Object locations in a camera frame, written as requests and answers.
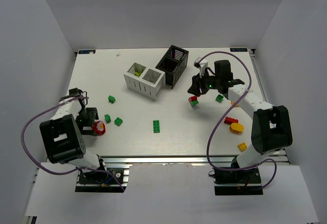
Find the red flower lego piece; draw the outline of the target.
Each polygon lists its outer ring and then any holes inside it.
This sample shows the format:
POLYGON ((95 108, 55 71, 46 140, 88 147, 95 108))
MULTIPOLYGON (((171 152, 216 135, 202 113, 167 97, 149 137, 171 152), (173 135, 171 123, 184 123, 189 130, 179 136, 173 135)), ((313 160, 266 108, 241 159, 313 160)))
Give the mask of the red flower lego piece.
POLYGON ((106 132, 106 127, 105 124, 99 120, 94 123, 92 130, 96 133, 96 135, 103 135, 106 132))

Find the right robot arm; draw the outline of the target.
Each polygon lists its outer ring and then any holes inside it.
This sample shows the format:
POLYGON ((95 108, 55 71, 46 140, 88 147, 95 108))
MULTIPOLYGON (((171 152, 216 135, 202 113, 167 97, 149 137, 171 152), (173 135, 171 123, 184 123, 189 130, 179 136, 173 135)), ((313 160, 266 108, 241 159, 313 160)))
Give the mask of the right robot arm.
POLYGON ((252 119, 251 144, 235 158, 235 168, 249 169, 260 164, 269 154, 289 147, 293 142, 289 111, 285 106, 274 106, 254 93, 240 79, 234 79, 230 62, 214 63, 215 72, 208 73, 208 61, 196 59, 199 73, 192 77, 188 93, 197 97, 210 89, 218 90, 233 101, 252 119))

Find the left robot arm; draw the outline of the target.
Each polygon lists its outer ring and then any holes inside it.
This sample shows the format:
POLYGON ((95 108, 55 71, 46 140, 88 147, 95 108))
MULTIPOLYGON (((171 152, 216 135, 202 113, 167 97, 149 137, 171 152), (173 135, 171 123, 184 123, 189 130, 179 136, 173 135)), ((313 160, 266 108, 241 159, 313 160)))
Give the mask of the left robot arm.
POLYGON ((97 108, 88 108, 86 92, 78 88, 62 97, 51 119, 40 124, 40 132, 47 157, 51 163, 71 164, 75 167, 100 169, 101 157, 86 148, 84 136, 102 136, 105 124, 99 120, 97 108))

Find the lime curved lego brick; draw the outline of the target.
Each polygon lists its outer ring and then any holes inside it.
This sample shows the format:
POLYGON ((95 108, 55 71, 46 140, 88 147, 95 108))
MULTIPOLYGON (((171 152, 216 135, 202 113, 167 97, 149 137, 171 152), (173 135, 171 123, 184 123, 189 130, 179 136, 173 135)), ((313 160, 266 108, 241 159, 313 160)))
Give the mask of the lime curved lego brick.
POLYGON ((137 76, 137 77, 140 77, 141 74, 142 74, 141 72, 137 72, 137 71, 134 73, 134 75, 137 76))

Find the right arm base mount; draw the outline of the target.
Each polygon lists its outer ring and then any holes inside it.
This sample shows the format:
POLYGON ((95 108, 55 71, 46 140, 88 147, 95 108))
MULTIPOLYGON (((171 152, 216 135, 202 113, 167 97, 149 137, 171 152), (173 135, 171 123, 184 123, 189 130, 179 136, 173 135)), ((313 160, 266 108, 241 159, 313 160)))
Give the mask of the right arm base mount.
POLYGON ((243 171, 213 169, 208 176, 214 179, 216 196, 263 195, 262 181, 257 168, 243 171))

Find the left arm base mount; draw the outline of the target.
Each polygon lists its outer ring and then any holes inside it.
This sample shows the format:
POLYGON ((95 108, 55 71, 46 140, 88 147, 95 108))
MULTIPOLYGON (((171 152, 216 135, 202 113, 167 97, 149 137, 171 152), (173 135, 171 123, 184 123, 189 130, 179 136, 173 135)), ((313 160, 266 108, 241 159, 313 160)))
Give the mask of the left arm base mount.
POLYGON ((105 170, 105 168, 109 173, 79 171, 75 192, 123 193, 128 183, 129 165, 103 160, 98 170, 105 170))

